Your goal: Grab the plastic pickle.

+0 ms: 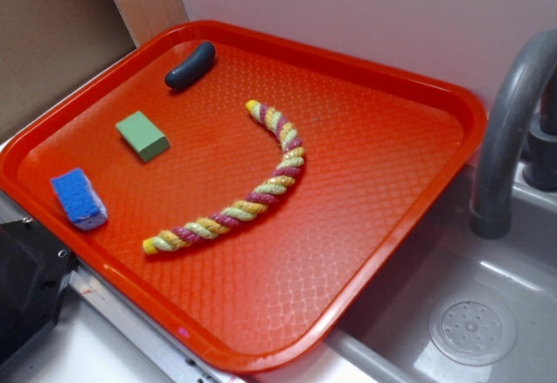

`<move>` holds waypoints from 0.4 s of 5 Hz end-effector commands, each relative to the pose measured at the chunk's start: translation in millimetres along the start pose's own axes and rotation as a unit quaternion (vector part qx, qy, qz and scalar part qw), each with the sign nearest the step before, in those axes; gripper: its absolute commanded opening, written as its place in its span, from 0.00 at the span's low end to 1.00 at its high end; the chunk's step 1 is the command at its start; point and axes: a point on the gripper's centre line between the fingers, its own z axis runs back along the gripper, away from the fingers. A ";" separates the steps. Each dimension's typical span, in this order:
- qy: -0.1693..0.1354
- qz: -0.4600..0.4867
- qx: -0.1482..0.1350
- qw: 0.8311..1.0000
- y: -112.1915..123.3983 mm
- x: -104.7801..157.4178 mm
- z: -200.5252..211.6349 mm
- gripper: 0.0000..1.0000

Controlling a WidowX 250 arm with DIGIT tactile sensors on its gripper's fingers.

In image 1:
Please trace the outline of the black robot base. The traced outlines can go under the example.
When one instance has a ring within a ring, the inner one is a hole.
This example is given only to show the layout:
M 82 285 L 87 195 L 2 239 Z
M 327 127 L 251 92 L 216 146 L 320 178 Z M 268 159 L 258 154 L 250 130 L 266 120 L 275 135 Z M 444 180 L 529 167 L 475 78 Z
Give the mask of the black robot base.
M 71 249 L 39 221 L 1 224 L 1 368 L 58 322 L 76 264 Z

